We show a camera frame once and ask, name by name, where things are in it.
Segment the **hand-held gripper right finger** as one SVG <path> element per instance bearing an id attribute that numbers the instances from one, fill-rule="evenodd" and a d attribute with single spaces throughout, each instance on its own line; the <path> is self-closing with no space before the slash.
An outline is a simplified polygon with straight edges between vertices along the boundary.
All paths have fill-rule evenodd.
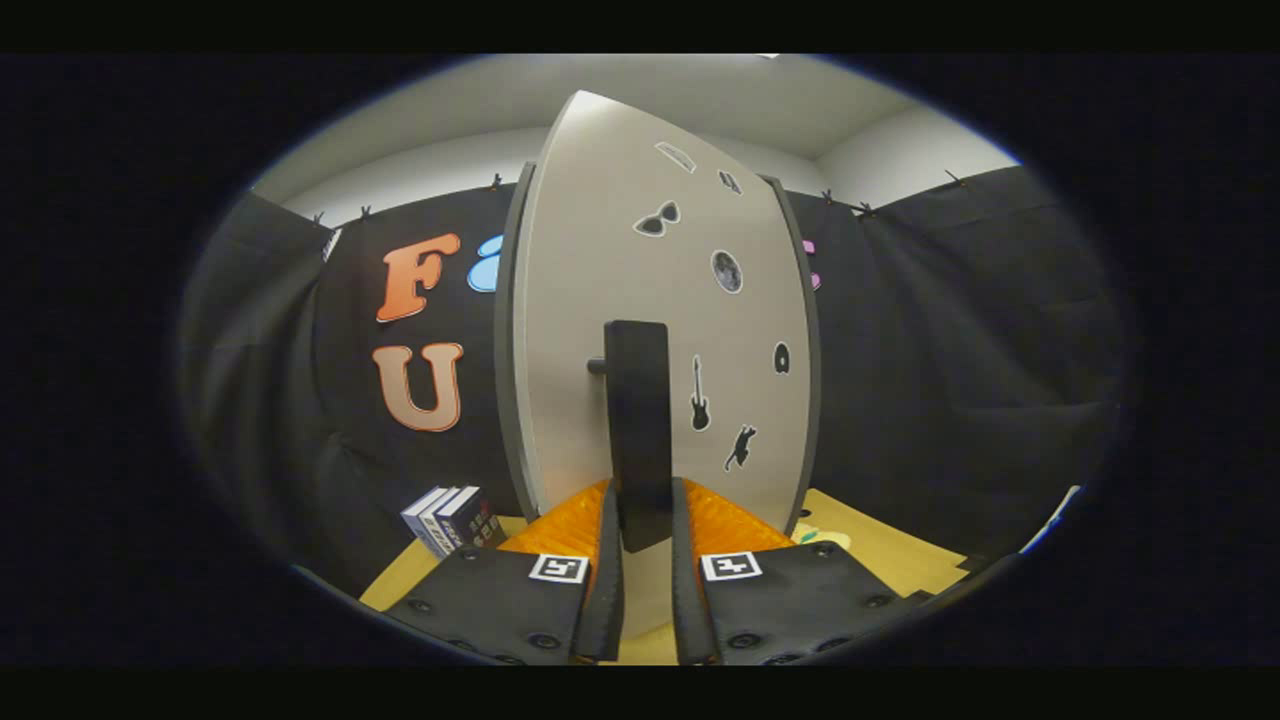
<path id="1" fill-rule="evenodd" d="M 672 609 L 681 665 L 836 664 L 925 614 L 829 539 L 795 544 L 698 483 L 675 478 Z"/>

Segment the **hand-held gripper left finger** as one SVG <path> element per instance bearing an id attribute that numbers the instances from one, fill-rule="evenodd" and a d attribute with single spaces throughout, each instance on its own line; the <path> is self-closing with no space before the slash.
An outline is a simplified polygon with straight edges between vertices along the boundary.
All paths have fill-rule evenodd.
<path id="1" fill-rule="evenodd" d="M 486 664 L 617 660 L 625 574 L 614 486 L 589 486 L 495 548 L 456 550 L 385 615 Z"/>

